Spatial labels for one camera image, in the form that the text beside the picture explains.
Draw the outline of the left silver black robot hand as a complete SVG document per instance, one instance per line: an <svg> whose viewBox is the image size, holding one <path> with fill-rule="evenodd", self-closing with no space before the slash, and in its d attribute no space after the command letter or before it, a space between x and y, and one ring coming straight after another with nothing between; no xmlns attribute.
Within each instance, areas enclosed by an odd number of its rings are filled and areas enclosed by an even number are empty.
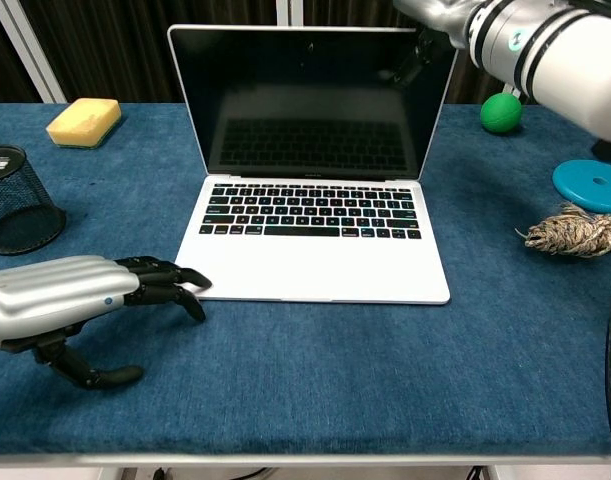
<svg viewBox="0 0 611 480"><path fill-rule="evenodd" d="M68 346L68 338L124 306L173 302L202 322L205 312L187 284L212 285L192 268L153 256L68 256L0 270L0 350L32 351L37 363L83 389L129 385L142 377L141 367L96 369Z"/></svg>

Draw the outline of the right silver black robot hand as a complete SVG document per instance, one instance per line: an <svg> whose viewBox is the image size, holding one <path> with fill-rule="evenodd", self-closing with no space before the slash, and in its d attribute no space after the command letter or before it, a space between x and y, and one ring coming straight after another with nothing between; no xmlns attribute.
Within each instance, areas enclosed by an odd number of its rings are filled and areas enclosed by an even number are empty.
<svg viewBox="0 0 611 480"><path fill-rule="evenodd" d="M450 45L456 50L465 51L469 63L480 69L470 48L474 46L472 26L476 16L485 8L484 1L393 1L393 6L427 29L445 34ZM402 70L396 72L394 78L397 83L407 86L447 50L446 46L435 46L433 39L430 39L429 46L423 41L424 38L421 38L420 44L412 51L411 60L406 59Z"/></svg>

